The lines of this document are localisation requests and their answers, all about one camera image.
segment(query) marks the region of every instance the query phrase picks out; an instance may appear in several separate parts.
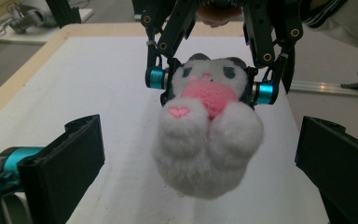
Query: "pink nose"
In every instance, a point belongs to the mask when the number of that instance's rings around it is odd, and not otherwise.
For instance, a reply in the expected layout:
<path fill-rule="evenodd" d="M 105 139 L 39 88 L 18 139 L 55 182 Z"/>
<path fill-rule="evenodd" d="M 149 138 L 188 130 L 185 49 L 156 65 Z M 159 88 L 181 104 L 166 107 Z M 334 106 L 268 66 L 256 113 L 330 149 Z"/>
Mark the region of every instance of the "pink nose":
<path fill-rule="evenodd" d="M 209 75 L 209 74 L 204 74 L 204 75 L 202 75 L 202 78 L 210 78 L 211 77 L 211 75 Z"/>

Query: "black eye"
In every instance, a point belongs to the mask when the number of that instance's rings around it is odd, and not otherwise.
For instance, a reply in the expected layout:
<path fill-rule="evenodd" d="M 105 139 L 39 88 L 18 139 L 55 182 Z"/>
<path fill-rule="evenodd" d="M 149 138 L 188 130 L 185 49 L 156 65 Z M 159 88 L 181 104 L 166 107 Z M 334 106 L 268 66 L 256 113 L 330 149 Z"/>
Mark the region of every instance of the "black eye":
<path fill-rule="evenodd" d="M 183 77 L 188 77 L 191 72 L 191 67 L 185 68 L 185 71 L 183 72 Z"/>
<path fill-rule="evenodd" d="M 232 79 L 235 77 L 235 72 L 234 72 L 234 68 L 233 67 L 224 67 L 223 68 L 223 73 L 225 74 L 225 76 L 229 79 Z"/>

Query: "floor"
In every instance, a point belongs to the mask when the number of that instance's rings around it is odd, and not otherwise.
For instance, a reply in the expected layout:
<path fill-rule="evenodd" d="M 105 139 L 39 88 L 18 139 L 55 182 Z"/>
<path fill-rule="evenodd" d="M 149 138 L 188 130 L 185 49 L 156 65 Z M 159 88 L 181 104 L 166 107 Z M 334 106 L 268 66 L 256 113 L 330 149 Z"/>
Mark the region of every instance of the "floor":
<path fill-rule="evenodd" d="M 135 22 L 130 0 L 90 0 L 88 4 L 84 1 L 77 6 L 93 9 L 94 13 L 87 23 Z M 41 47 L 0 43 L 0 86 Z M 308 29 L 297 44 L 296 64 L 301 65 L 295 80 L 327 83 L 358 81 L 358 49 Z M 291 91 L 288 99 L 299 128 L 303 116 L 311 116 L 341 124 L 347 127 L 347 133 L 358 138 L 358 97 Z"/>

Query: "plush toy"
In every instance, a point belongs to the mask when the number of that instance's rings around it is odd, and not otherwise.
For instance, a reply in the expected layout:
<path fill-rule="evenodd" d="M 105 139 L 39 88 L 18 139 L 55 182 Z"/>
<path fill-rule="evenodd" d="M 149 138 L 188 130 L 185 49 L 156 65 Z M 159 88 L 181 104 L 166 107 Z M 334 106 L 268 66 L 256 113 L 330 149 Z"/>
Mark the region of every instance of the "plush toy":
<path fill-rule="evenodd" d="M 261 144 L 262 122 L 245 104 L 251 88 L 245 68 L 238 58 L 195 54 L 174 73 L 153 156 L 180 193 L 214 199 L 235 189 Z"/>

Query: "blue joint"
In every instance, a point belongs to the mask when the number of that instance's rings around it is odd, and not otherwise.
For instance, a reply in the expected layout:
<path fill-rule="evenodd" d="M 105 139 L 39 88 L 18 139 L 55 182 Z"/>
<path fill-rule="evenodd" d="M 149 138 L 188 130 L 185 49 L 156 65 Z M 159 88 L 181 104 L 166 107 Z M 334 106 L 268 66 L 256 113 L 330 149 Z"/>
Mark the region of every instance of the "blue joint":
<path fill-rule="evenodd" d="M 260 105 L 269 105 L 273 92 L 274 87 L 271 83 L 261 82 L 258 89 L 257 103 Z"/>
<path fill-rule="evenodd" d="M 163 90 L 164 89 L 165 71 L 157 66 L 150 72 L 150 88 Z"/>
<path fill-rule="evenodd" d="M 17 163 L 26 157 L 33 156 L 42 149 L 42 147 L 19 147 L 14 150 L 8 156 L 4 169 L 0 173 L 0 189 L 4 189 L 6 186 L 19 186 L 20 174 Z"/>

